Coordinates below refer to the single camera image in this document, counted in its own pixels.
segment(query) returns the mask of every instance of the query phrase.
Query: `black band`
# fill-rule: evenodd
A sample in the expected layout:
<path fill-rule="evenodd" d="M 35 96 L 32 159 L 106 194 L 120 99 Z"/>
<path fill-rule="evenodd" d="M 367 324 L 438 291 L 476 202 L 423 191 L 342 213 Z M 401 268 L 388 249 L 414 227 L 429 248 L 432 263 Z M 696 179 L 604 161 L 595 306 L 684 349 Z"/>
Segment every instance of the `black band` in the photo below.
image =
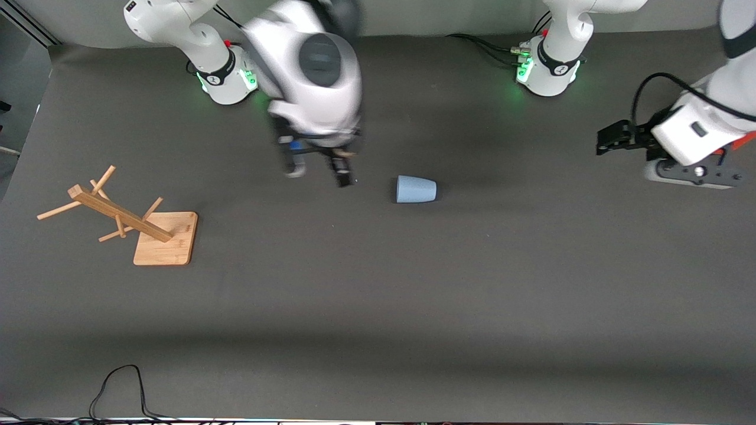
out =
<path fill-rule="evenodd" d="M 226 77 L 231 74 L 231 72 L 234 70 L 234 67 L 236 66 L 236 55 L 231 51 L 231 49 L 228 50 L 228 60 L 226 61 L 226 64 L 223 65 L 223 67 L 220 70 L 211 72 L 211 73 L 204 73 L 200 70 L 197 70 L 197 73 L 200 74 L 200 77 L 207 81 L 210 85 L 221 85 L 226 80 Z"/>
<path fill-rule="evenodd" d="M 566 75 L 567 72 L 569 72 L 576 65 L 578 60 L 580 60 L 580 57 L 576 57 L 569 62 L 559 62 L 558 60 L 546 54 L 546 51 L 544 50 L 544 40 L 541 40 L 541 42 L 538 43 L 538 59 L 541 60 L 541 63 L 546 65 L 546 67 L 551 72 L 551 75 L 563 76 Z"/>
<path fill-rule="evenodd" d="M 723 34 L 722 44 L 724 45 L 724 53 L 730 59 L 749 52 L 756 47 L 756 26 L 752 26 L 751 29 L 734 39 L 726 39 Z"/>

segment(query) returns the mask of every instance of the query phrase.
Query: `white wall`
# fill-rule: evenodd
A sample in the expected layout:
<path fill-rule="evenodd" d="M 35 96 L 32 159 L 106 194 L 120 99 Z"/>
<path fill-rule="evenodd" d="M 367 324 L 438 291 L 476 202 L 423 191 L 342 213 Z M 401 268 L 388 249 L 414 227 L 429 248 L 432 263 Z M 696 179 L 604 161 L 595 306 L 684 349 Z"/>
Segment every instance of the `white wall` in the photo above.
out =
<path fill-rule="evenodd" d="M 99 48 L 147 45 L 126 26 L 125 0 L 17 0 L 60 40 Z M 220 5 L 244 23 L 274 0 L 221 0 Z M 720 0 L 649 0 L 640 11 L 594 15 L 600 32 L 693 29 L 714 25 Z M 362 0 L 367 36 L 409 34 L 437 36 L 462 32 L 508 34 L 529 31 L 546 11 L 538 0 Z M 202 22 L 221 36 L 236 40 L 236 28 L 217 14 Z"/>

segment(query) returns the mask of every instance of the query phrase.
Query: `wooden stick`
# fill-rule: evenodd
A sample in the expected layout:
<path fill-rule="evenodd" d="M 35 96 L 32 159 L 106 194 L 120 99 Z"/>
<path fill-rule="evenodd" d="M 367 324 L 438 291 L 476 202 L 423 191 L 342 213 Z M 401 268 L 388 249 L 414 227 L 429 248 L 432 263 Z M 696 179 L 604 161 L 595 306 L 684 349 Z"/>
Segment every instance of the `wooden stick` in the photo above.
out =
<path fill-rule="evenodd" d="M 125 233 L 128 233 L 128 232 L 130 232 L 130 231 L 132 231 L 132 230 L 134 230 L 134 228 L 133 228 L 132 226 L 126 226 L 126 227 L 125 227 L 125 228 L 123 229 L 123 231 L 124 231 Z M 121 235 L 121 232 L 120 232 L 120 231 L 117 231 L 117 230 L 116 230 L 116 231 L 114 231 L 113 233 L 109 233 L 109 234 L 106 234 L 105 236 L 101 237 L 101 238 L 100 238 L 100 239 L 98 239 L 98 240 L 99 240 L 100 242 L 104 242 L 104 241 L 106 241 L 106 240 L 110 240 L 110 239 L 113 239 L 114 237 L 116 237 L 116 236 L 120 236 L 120 235 Z"/>
<path fill-rule="evenodd" d="M 157 206 L 158 206 L 158 205 L 160 205 L 160 203 L 161 203 L 162 201 L 163 201 L 163 198 L 162 198 L 162 197 L 158 197 L 158 198 L 157 198 L 157 200 L 156 200 L 156 201 L 155 201 L 155 202 L 154 202 L 154 203 L 152 204 L 152 206 L 151 206 L 151 207 L 150 207 L 150 208 L 149 208 L 149 209 L 147 210 L 147 212 L 146 212 L 146 213 L 145 213 L 145 214 L 144 214 L 144 215 L 142 216 L 142 220 L 146 220 L 146 219 L 147 219 L 147 217 L 149 217 L 149 216 L 150 216 L 150 214 L 154 213 L 154 212 L 155 212 L 155 209 L 157 209 Z M 131 226 L 129 226 L 129 227 L 127 227 L 127 228 L 123 229 L 123 231 L 132 231 L 132 230 L 134 230 L 134 228 L 133 228 L 133 227 L 131 227 Z M 109 233 L 109 234 L 106 234 L 105 236 L 101 237 L 101 238 L 100 238 L 100 239 L 98 239 L 98 240 L 99 240 L 100 242 L 104 242 L 104 241 L 106 241 L 106 240 L 109 240 L 109 239 L 113 239 L 114 237 L 116 237 L 116 236 L 118 236 L 118 235 L 120 235 L 120 234 L 121 234 L 121 232 L 120 232 L 120 231 L 114 231 L 113 233 Z"/>
<path fill-rule="evenodd" d="M 37 216 L 38 220 L 44 220 L 46 218 L 52 217 L 56 214 L 60 214 L 63 211 L 68 211 L 69 209 L 72 209 L 73 207 L 79 206 L 82 203 L 80 203 L 78 200 L 73 201 L 72 203 L 67 203 L 66 205 L 59 206 L 56 209 L 51 209 L 50 211 L 43 212 L 42 214 Z"/>
<path fill-rule="evenodd" d="M 95 187 L 95 186 L 97 186 L 97 182 L 96 182 L 96 181 L 94 181 L 94 180 L 90 180 L 90 181 L 89 181 L 89 184 L 90 184 L 90 185 L 92 185 L 92 187 Z M 107 197 L 107 195 L 105 194 L 105 191 L 103 191 L 102 189 L 100 189 L 100 190 L 98 191 L 98 195 L 102 196 L 103 198 L 105 198 L 105 199 L 107 199 L 107 200 L 110 200 L 110 198 L 109 198 L 109 197 Z"/>
<path fill-rule="evenodd" d="M 89 191 L 85 191 L 80 185 L 76 185 L 69 189 L 68 195 L 71 199 L 78 200 L 89 208 L 92 208 L 98 213 L 104 214 L 112 219 L 116 218 L 116 214 L 120 214 L 121 220 L 123 220 L 125 224 L 132 226 L 142 233 L 149 234 L 151 237 L 154 237 L 161 242 L 168 242 L 171 240 L 172 235 L 170 232 L 163 230 L 150 222 L 142 221 L 142 219 L 137 217 L 133 212 L 113 203 L 113 201 L 92 195 Z"/>
<path fill-rule="evenodd" d="M 92 193 L 96 194 L 97 192 L 99 192 L 100 189 L 102 189 L 102 187 L 105 186 L 105 182 L 107 181 L 107 179 L 109 179 L 115 171 L 116 171 L 115 166 L 107 167 L 107 171 L 105 172 L 105 174 L 102 175 L 102 177 L 100 177 L 100 181 L 98 181 L 97 184 L 94 185 L 94 189 L 92 189 Z"/>
<path fill-rule="evenodd" d="M 126 232 L 123 230 L 123 223 L 121 223 L 120 214 L 116 214 L 116 227 L 118 228 L 118 234 L 121 235 L 121 239 L 126 237 Z"/>
<path fill-rule="evenodd" d="M 142 216 L 142 220 L 146 220 L 147 217 L 150 216 L 150 214 L 154 213 L 157 209 L 157 206 L 160 205 L 160 203 L 163 201 L 162 197 L 157 197 L 155 202 L 152 203 L 152 206 L 147 210 L 147 212 Z"/>

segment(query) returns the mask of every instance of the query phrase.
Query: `power cord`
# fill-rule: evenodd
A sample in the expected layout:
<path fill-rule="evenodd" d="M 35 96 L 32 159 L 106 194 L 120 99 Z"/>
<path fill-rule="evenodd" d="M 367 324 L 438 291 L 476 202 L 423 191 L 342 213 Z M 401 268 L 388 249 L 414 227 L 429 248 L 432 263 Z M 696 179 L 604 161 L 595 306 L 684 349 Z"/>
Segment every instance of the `power cord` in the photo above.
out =
<path fill-rule="evenodd" d="M 548 25 L 548 23 L 549 23 L 549 22 L 551 22 L 551 16 L 549 16 L 549 19 L 547 19 L 547 20 L 546 20 L 546 22 L 544 22 L 544 24 L 543 24 L 543 25 L 539 26 L 539 27 L 538 27 L 538 29 L 536 29 L 535 31 L 533 31 L 533 33 L 535 33 L 535 34 L 538 34 L 538 33 L 540 33 L 540 32 L 541 32 L 541 30 L 542 30 L 542 29 L 543 29 L 543 28 L 544 28 L 544 27 L 545 27 L 546 25 Z"/>
<path fill-rule="evenodd" d="M 239 24 L 239 23 L 238 23 L 238 22 L 237 22 L 236 20 L 234 20 L 234 18 L 233 18 L 233 17 L 231 17 L 231 15 L 230 15 L 230 14 L 228 14 L 228 12 L 227 12 L 226 10 L 224 10 L 224 9 L 223 9 L 222 7 L 220 7 L 220 6 L 218 6 L 218 5 L 215 5 L 215 7 L 213 7 L 212 9 L 213 9 L 213 10 L 214 10 L 214 11 L 215 11 L 215 12 L 216 12 L 217 14 L 219 14 L 219 15 L 223 16 L 223 18 L 225 18 L 226 20 L 228 20 L 228 21 L 229 21 L 229 22 L 231 22 L 232 24 L 236 25 L 236 26 L 237 26 L 237 28 L 239 28 L 239 29 L 241 29 L 241 28 L 242 28 L 241 24 Z"/>
<path fill-rule="evenodd" d="M 125 368 L 134 368 L 134 370 L 137 372 L 137 378 L 139 379 L 139 401 L 141 405 L 141 413 L 150 419 L 150 421 L 145 420 L 113 420 L 113 419 L 100 419 L 97 417 L 95 409 L 97 407 L 97 403 L 100 401 L 100 397 L 105 393 L 105 388 L 107 387 L 107 381 L 110 379 L 113 374 L 115 374 L 117 371 L 120 371 L 121 369 Z M 181 423 L 185 422 L 182 420 L 179 420 L 175 417 L 166 416 L 164 414 L 159 414 L 151 411 L 149 408 L 147 408 L 147 398 L 144 395 L 144 382 L 141 378 L 141 371 L 139 370 L 139 367 L 137 365 L 123 365 L 119 368 L 115 368 L 105 377 L 105 380 L 102 381 L 102 386 L 100 387 L 100 392 L 92 399 L 91 403 L 89 403 L 89 410 L 88 414 L 89 416 L 86 417 L 78 417 L 76 419 L 71 420 L 56 420 L 56 419 L 47 419 L 47 418 L 40 418 L 40 417 L 20 417 L 17 414 L 13 413 L 12 411 L 9 411 L 6 408 L 0 408 L 0 414 L 3 414 L 7 417 L 12 417 L 15 420 L 18 420 L 18 422 L 13 422 L 14 425 L 85 425 L 85 424 L 95 424 L 95 425 L 109 425 L 112 423 Z"/>
<path fill-rule="evenodd" d="M 535 25 L 533 26 L 533 30 L 531 30 L 531 33 L 534 33 L 534 34 L 535 34 L 535 33 L 537 33 L 537 32 L 538 32 L 538 31 L 536 31 L 536 28 L 538 28 L 538 25 L 539 25 L 539 24 L 541 24 L 541 21 L 542 21 L 542 20 L 544 20 L 544 18 L 545 18 L 545 17 L 549 16 L 549 14 L 551 14 L 551 11 L 547 11 L 547 12 L 546 12 L 546 13 L 545 13 L 545 14 L 544 14 L 544 15 L 543 15 L 543 16 L 542 16 L 542 17 L 541 17 L 541 18 L 540 18 L 539 20 L 538 20 L 538 22 L 536 22 L 536 23 L 535 23 Z M 547 24 L 547 23 L 548 23 L 548 22 L 549 22 L 550 20 L 551 20 L 551 16 L 549 16 L 549 19 L 548 19 L 548 20 L 546 21 L 546 23 L 544 23 L 544 25 L 546 25 L 546 24 Z"/>
<path fill-rule="evenodd" d="M 170 417 L 166 416 L 164 414 L 158 414 L 150 411 L 149 408 L 147 408 L 147 398 L 144 396 L 144 382 L 142 382 L 141 379 L 141 372 L 139 371 L 139 367 L 137 365 L 123 365 L 120 368 L 115 368 L 110 371 L 110 373 L 105 377 L 105 380 L 102 381 L 102 386 L 100 387 L 100 392 L 92 399 L 92 402 L 89 403 L 89 417 L 92 419 L 97 419 L 97 415 L 94 413 L 95 408 L 97 407 L 97 403 L 100 401 L 100 397 L 102 397 L 103 393 L 105 392 L 105 387 L 107 386 L 107 380 L 110 379 L 113 374 L 115 374 L 117 371 L 120 371 L 121 369 L 125 368 L 134 368 L 134 370 L 137 372 L 137 378 L 139 379 L 139 403 L 141 405 L 141 411 L 142 414 L 145 417 L 149 417 L 150 419 L 154 420 L 160 420 L 158 417 Z"/>
<path fill-rule="evenodd" d="M 725 106 L 716 100 L 708 97 L 707 95 L 704 95 L 701 93 L 698 89 L 693 88 L 688 83 L 684 82 L 682 79 L 678 78 L 677 76 L 674 76 L 670 73 L 653 73 L 644 79 L 640 85 L 638 86 L 638 89 L 635 91 L 635 96 L 633 97 L 633 107 L 630 111 L 630 128 L 633 134 L 637 134 L 638 125 L 637 125 L 637 114 L 638 114 L 638 103 L 640 102 L 640 95 L 643 93 L 643 89 L 648 85 L 648 83 L 656 78 L 666 78 L 678 86 L 680 86 L 683 90 L 690 92 L 691 95 L 696 96 L 697 98 L 701 99 L 702 101 L 706 102 L 707 104 L 710 104 L 713 107 L 716 107 L 719 110 L 722 110 L 724 112 L 727 112 L 728 114 L 732 116 L 736 116 L 740 119 L 746 119 L 748 121 L 752 121 L 756 123 L 756 116 L 754 115 L 748 115 L 747 113 L 740 112 L 739 110 L 734 110 L 731 107 Z"/>
<path fill-rule="evenodd" d="M 514 67 L 518 66 L 518 64 L 516 62 L 513 62 L 511 60 L 504 60 L 504 59 L 498 57 L 493 52 L 493 51 L 499 51 L 499 52 L 502 52 L 502 53 L 509 54 L 510 53 L 510 49 L 509 48 L 504 48 L 504 47 L 495 45 L 493 43 L 485 41 L 484 39 L 481 39 L 480 37 L 471 36 L 470 34 L 454 33 L 454 34 L 449 34 L 447 37 L 452 37 L 452 38 L 455 38 L 455 39 L 469 40 L 469 41 L 475 43 L 475 45 L 478 48 L 480 48 L 483 51 L 483 53 L 486 53 L 491 59 L 497 61 L 498 63 L 504 64 L 504 65 L 507 65 L 507 66 L 514 66 Z"/>

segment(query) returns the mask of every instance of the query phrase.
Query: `green led light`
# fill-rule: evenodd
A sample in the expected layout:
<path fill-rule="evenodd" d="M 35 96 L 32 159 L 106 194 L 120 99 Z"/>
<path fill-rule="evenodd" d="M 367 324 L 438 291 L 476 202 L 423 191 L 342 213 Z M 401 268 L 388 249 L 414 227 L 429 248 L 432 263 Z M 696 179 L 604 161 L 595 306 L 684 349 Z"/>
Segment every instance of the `green led light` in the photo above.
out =
<path fill-rule="evenodd" d="M 244 80 L 244 85 L 252 91 L 257 88 L 257 81 L 255 80 L 255 74 L 248 70 L 239 70 L 239 75 Z"/>
<path fill-rule="evenodd" d="M 517 73 L 517 80 L 520 82 L 528 81 L 530 71 L 533 69 L 533 58 L 529 57 L 522 65 L 520 65 L 520 71 Z"/>

